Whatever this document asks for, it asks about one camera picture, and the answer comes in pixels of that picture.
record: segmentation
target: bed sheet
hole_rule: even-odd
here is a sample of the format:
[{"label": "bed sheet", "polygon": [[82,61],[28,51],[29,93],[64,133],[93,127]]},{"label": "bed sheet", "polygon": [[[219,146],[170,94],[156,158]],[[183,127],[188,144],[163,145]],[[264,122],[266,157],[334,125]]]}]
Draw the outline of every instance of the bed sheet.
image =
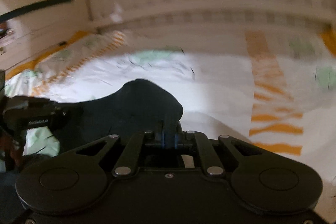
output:
[{"label": "bed sheet", "polygon": [[[335,65],[318,36],[172,30],[145,37],[117,32],[89,35],[66,54],[49,56],[35,70],[7,81],[6,93],[78,102],[109,95],[136,78],[151,80],[184,107],[184,130],[214,139],[229,134],[313,167],[324,182],[316,211],[332,222]],[[42,153],[56,155],[58,142],[49,136],[46,128],[30,130],[25,152],[46,147]]]}]

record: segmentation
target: metal screw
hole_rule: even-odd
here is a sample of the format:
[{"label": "metal screw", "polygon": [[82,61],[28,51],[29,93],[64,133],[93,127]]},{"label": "metal screw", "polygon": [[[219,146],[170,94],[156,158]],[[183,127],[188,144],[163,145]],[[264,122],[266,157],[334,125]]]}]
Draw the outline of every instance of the metal screw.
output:
[{"label": "metal screw", "polygon": [[222,167],[219,166],[211,166],[207,169],[207,172],[211,176],[218,176],[223,174],[224,170]]},{"label": "metal screw", "polygon": [[114,172],[120,176],[127,176],[132,172],[132,170],[127,166],[121,166],[115,168]]},{"label": "metal screw", "polygon": [[36,224],[36,222],[35,222],[35,220],[33,220],[33,219],[27,219],[27,220],[25,221],[25,224]]},{"label": "metal screw", "polygon": [[174,174],[172,174],[172,173],[165,174],[165,178],[167,178],[167,179],[172,179],[173,177],[174,177]]}]

